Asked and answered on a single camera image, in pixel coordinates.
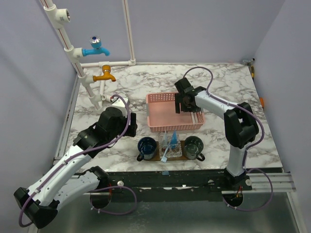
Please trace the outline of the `dark blue mug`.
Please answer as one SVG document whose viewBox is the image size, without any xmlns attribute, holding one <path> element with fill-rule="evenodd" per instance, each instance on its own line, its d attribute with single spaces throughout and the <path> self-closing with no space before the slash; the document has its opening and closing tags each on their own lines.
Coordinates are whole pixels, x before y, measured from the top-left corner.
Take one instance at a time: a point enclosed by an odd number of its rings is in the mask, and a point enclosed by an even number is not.
<svg viewBox="0 0 311 233">
<path fill-rule="evenodd" d="M 137 161 L 142 160 L 151 160 L 154 158 L 157 150 L 157 143 L 151 137 L 143 137 L 138 142 L 138 151 Z"/>
</svg>

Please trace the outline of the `white pink toothbrush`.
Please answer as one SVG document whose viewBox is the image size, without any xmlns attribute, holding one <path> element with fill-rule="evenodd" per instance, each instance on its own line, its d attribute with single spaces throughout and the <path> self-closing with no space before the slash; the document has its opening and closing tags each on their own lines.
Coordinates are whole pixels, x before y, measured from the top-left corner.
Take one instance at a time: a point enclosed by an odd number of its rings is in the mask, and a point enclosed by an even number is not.
<svg viewBox="0 0 311 233">
<path fill-rule="evenodd" d="M 196 113 L 191 113 L 191 119 L 192 119 L 192 123 L 193 124 L 197 124 L 198 123 L 198 118 L 197 118 L 197 114 Z"/>
</svg>

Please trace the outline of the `pink perforated plastic basket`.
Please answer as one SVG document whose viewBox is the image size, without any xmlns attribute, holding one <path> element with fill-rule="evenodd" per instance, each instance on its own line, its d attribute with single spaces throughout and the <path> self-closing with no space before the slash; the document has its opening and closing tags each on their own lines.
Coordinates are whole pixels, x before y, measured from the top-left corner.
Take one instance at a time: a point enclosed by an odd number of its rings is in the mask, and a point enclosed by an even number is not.
<svg viewBox="0 0 311 233">
<path fill-rule="evenodd" d="M 146 95 L 147 124 L 151 132 L 197 130 L 205 124 L 205 115 L 198 112 L 198 123 L 193 124 L 191 112 L 175 112 L 174 92 Z"/>
</svg>

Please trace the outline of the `brown oval wooden tray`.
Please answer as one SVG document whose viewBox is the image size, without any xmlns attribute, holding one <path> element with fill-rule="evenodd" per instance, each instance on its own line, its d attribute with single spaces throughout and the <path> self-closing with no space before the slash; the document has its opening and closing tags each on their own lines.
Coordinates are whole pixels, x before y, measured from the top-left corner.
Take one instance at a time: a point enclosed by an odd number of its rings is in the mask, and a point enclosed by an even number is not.
<svg viewBox="0 0 311 233">
<path fill-rule="evenodd" d="M 174 153 L 171 149 L 169 149 L 166 157 L 167 161 L 184 161 L 184 160 L 189 160 L 189 158 L 186 157 L 186 152 L 185 152 L 185 141 L 182 140 L 178 144 L 179 146 L 179 151 L 177 153 Z M 162 158 L 163 152 L 161 151 L 161 148 L 159 146 L 159 143 L 157 142 L 157 148 L 155 151 L 155 155 L 152 159 L 149 161 L 160 161 Z"/>
</svg>

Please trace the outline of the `dark green ceramic mug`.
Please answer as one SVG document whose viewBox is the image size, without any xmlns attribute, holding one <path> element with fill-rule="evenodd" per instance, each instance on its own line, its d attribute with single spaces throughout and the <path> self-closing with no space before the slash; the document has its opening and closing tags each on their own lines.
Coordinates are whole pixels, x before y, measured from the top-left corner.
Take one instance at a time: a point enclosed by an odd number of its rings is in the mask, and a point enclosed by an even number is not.
<svg viewBox="0 0 311 233">
<path fill-rule="evenodd" d="M 202 154 L 202 151 L 204 149 L 204 143 L 203 141 L 197 137 L 197 136 L 189 136 L 185 139 L 184 142 L 184 151 L 185 151 L 185 156 L 189 160 L 199 160 L 199 161 L 204 161 L 205 156 Z"/>
</svg>

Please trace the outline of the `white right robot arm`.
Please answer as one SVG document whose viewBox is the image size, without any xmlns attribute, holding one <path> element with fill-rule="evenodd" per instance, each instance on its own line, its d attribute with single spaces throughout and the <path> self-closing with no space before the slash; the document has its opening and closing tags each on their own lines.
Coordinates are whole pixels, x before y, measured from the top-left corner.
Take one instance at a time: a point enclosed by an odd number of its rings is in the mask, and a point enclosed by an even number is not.
<svg viewBox="0 0 311 233">
<path fill-rule="evenodd" d="M 178 80 L 174 86 L 175 112 L 197 113 L 207 110 L 224 121 L 225 137 L 230 144 L 229 160 L 224 177 L 224 186 L 235 190 L 241 185 L 240 175 L 244 173 L 248 149 L 253 145 L 259 127 L 250 105 L 237 104 L 217 97 L 204 87 L 194 88 L 187 78 Z"/>
</svg>

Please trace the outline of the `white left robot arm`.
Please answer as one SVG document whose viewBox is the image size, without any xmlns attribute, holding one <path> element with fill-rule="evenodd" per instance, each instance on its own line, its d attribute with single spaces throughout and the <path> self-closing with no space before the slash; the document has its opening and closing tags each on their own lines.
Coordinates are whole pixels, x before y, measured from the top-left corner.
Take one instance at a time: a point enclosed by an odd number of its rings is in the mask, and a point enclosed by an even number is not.
<svg viewBox="0 0 311 233">
<path fill-rule="evenodd" d="M 114 188 L 108 174 L 100 167 L 91 167 L 76 180 L 72 176 L 98 153 L 113 146 L 122 137 L 135 137 L 137 116 L 116 107 L 106 108 L 98 121 L 78 133 L 62 158 L 37 182 L 20 187 L 14 198 L 20 208 L 18 224 L 26 228 L 34 224 L 42 229 L 49 225 L 60 209 L 78 196 Z"/>
</svg>

